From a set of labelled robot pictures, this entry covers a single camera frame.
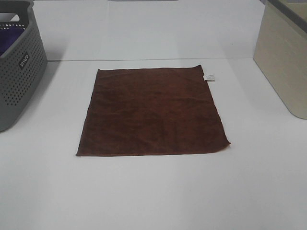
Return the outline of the brown towel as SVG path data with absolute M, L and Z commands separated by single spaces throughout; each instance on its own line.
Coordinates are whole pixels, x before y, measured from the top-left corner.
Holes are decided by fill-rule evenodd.
M 77 156 L 206 154 L 229 144 L 201 65 L 100 69 Z

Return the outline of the grey perforated plastic basket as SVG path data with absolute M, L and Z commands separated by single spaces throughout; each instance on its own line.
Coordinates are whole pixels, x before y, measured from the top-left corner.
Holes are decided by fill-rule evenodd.
M 0 129 L 9 129 L 27 106 L 46 67 L 47 57 L 32 0 L 2 0 L 1 13 L 14 13 L 18 21 L 2 21 L 0 30 L 21 27 L 24 32 L 0 56 Z

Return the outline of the beige plastic bin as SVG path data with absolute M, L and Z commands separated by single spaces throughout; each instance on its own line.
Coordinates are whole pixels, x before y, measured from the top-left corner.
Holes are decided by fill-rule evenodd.
M 254 61 L 286 108 L 307 117 L 307 3 L 268 0 Z

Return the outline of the purple cloth in basket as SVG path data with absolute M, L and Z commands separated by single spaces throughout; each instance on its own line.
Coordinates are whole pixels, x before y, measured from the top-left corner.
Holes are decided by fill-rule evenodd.
M 23 28 L 15 26 L 2 29 L 0 31 L 0 55 L 4 54 L 23 32 Z

